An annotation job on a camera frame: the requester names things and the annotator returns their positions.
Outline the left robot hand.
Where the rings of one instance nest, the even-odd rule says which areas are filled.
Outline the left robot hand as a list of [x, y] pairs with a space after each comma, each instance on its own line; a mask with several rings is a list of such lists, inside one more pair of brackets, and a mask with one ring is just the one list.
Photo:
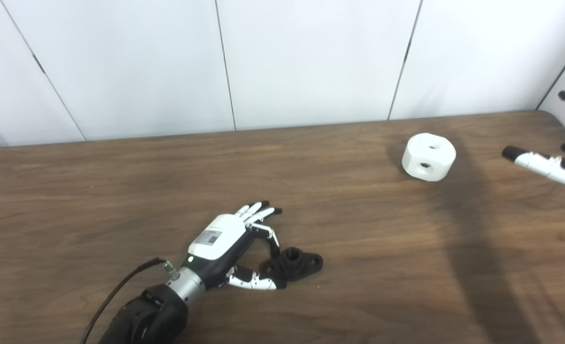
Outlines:
[[190, 244], [181, 271], [191, 271], [204, 291], [224, 285], [253, 290], [286, 288], [286, 282], [238, 264], [258, 239], [267, 242], [271, 258], [280, 256], [276, 233], [264, 221], [281, 213], [269, 201], [258, 201], [243, 205], [236, 213], [218, 215]]

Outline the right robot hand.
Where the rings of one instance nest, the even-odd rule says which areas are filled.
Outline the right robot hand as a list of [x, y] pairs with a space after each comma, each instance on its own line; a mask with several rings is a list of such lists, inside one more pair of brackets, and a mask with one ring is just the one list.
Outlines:
[[[560, 91], [559, 99], [565, 102], [565, 91]], [[515, 165], [565, 185], [565, 158], [551, 156], [516, 146], [506, 146], [501, 155]]]

